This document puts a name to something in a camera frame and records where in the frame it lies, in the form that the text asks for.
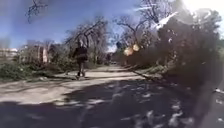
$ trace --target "sunlight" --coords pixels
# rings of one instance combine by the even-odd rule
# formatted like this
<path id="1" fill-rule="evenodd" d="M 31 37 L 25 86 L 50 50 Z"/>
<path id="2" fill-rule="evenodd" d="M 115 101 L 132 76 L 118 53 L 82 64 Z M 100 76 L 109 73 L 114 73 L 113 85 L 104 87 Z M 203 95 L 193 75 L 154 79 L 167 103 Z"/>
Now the sunlight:
<path id="1" fill-rule="evenodd" d="M 140 49 L 140 48 L 139 48 L 139 46 L 138 46 L 137 44 L 135 44 L 135 45 L 133 46 L 133 50 L 134 50 L 134 51 L 139 51 L 139 49 Z"/>
<path id="2" fill-rule="evenodd" d="M 130 48 L 130 47 L 128 47 L 128 48 L 126 48 L 125 50 L 124 50 L 124 55 L 126 55 L 126 56 L 130 56 L 130 55 L 132 55 L 133 54 L 133 49 L 132 48 Z"/>
<path id="3" fill-rule="evenodd" d="M 183 2 L 190 12 L 197 11 L 200 8 L 210 8 L 213 10 L 222 8 L 219 0 L 183 0 Z"/>

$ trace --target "house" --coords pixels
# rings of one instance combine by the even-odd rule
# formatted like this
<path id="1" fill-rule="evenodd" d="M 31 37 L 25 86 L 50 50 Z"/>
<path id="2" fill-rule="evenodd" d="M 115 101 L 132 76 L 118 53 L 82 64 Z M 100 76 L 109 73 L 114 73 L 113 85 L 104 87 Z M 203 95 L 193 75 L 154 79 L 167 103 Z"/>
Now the house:
<path id="1" fill-rule="evenodd" d="M 20 62 L 48 62 L 48 50 L 42 45 L 25 45 L 19 51 Z"/>
<path id="2" fill-rule="evenodd" d="M 18 49 L 16 48 L 0 49 L 0 60 L 13 60 L 17 55 Z"/>

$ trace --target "dirt path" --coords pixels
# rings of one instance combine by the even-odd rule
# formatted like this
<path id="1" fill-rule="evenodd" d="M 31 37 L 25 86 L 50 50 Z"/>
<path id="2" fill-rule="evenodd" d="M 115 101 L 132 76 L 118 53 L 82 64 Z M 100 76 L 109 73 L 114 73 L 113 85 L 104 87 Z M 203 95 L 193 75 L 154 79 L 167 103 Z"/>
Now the dirt path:
<path id="1" fill-rule="evenodd" d="M 181 128 L 188 117 L 189 100 L 119 67 L 74 74 L 0 85 L 0 128 Z"/>

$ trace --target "bush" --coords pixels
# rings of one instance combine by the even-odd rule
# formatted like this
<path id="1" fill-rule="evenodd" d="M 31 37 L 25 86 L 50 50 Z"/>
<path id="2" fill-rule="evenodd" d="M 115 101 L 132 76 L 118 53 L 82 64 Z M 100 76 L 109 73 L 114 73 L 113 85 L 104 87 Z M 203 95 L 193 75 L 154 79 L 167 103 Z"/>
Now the bush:
<path id="1" fill-rule="evenodd" d="M 150 73 L 150 74 L 157 74 L 157 73 L 158 74 L 161 74 L 165 70 L 166 70 L 166 67 L 165 66 L 159 65 L 159 66 L 156 66 L 156 67 L 149 68 L 148 73 Z"/>
<path id="2" fill-rule="evenodd" d="M 39 70 L 41 70 L 41 68 L 43 68 L 43 67 L 40 66 L 40 65 L 37 65 L 37 64 L 29 64 L 29 65 L 27 66 L 27 68 L 29 68 L 29 69 L 32 70 L 32 71 L 39 71 Z"/>
<path id="3" fill-rule="evenodd" d="M 41 68 L 41 71 L 49 71 L 49 72 L 52 72 L 52 73 L 62 73 L 63 72 L 62 68 L 59 65 L 53 64 L 53 63 L 44 65 Z"/>
<path id="4" fill-rule="evenodd" d="M 49 71 L 36 71 L 32 73 L 33 77 L 52 77 L 52 72 Z"/>
<path id="5" fill-rule="evenodd" d="M 57 64 L 58 67 L 61 68 L 61 70 L 63 72 L 66 72 L 66 71 L 73 71 L 74 69 L 77 68 L 77 64 L 76 62 L 74 61 L 71 61 L 71 60 L 66 60 L 66 61 L 63 61 L 63 62 L 60 62 Z"/>
<path id="6" fill-rule="evenodd" d="M 17 64 L 2 64 L 0 66 L 0 78 L 10 80 L 25 79 L 29 75 L 29 71 Z"/>

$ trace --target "lens flare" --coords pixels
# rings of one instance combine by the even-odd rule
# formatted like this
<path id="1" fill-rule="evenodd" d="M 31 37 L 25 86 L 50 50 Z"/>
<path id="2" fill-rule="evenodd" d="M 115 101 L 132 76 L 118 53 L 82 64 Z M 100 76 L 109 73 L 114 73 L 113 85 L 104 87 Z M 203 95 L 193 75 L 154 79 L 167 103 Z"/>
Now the lens flare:
<path id="1" fill-rule="evenodd" d="M 139 49 L 140 49 L 140 48 L 139 48 L 139 46 L 138 46 L 137 44 L 135 44 L 135 45 L 133 46 L 133 50 L 134 50 L 134 51 L 137 52 L 137 51 L 139 51 Z"/>
<path id="2" fill-rule="evenodd" d="M 130 48 L 130 47 L 128 47 L 128 48 L 126 48 L 125 50 L 124 50 L 124 55 L 125 56 L 130 56 L 130 55 L 132 55 L 133 54 L 133 49 L 132 48 Z"/>

